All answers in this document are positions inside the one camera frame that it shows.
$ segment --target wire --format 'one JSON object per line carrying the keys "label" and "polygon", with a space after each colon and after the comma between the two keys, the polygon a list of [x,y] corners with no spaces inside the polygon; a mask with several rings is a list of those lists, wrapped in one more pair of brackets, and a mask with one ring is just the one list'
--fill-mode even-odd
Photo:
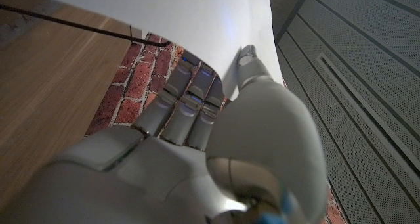
{"label": "wire", "polygon": [[82,30],[88,30],[88,31],[99,33],[99,34],[104,34],[104,35],[108,35],[108,36],[112,36],[112,37],[118,37],[120,39],[136,41],[136,42],[143,43],[143,44],[146,44],[146,45],[152,45],[152,46],[156,46],[156,47],[166,47],[169,44],[171,44],[170,41],[166,41],[165,43],[156,43],[156,42],[153,42],[153,41],[139,39],[137,37],[131,37],[131,36],[123,35],[123,34],[117,34],[117,33],[111,32],[111,31],[101,30],[101,29],[98,29],[98,28],[85,26],[85,25],[82,25],[82,24],[77,24],[77,23],[70,22],[70,21],[67,21],[67,20],[61,20],[59,18],[54,18],[54,17],[51,17],[51,16],[46,16],[44,14],[38,14],[38,13],[35,13],[35,12],[31,12],[31,11],[25,11],[25,10],[22,10],[22,9],[19,9],[19,8],[10,7],[10,6],[3,5],[3,4],[0,4],[0,9],[6,10],[6,11],[16,12],[16,13],[19,13],[19,14],[24,14],[24,15],[27,15],[27,16],[40,18],[40,19],[43,19],[43,20],[48,20],[48,21],[51,21],[51,22],[56,22],[56,23],[59,23],[59,24],[79,28],[79,29],[82,29]]}

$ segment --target white sheet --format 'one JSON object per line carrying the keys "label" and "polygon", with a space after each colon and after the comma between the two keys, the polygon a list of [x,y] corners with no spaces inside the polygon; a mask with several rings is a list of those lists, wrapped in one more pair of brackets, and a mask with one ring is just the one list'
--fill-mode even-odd
{"label": "white sheet", "polygon": [[269,0],[58,0],[150,30],[184,47],[216,70],[224,94],[236,98],[234,62],[242,47],[257,55],[283,84]]}

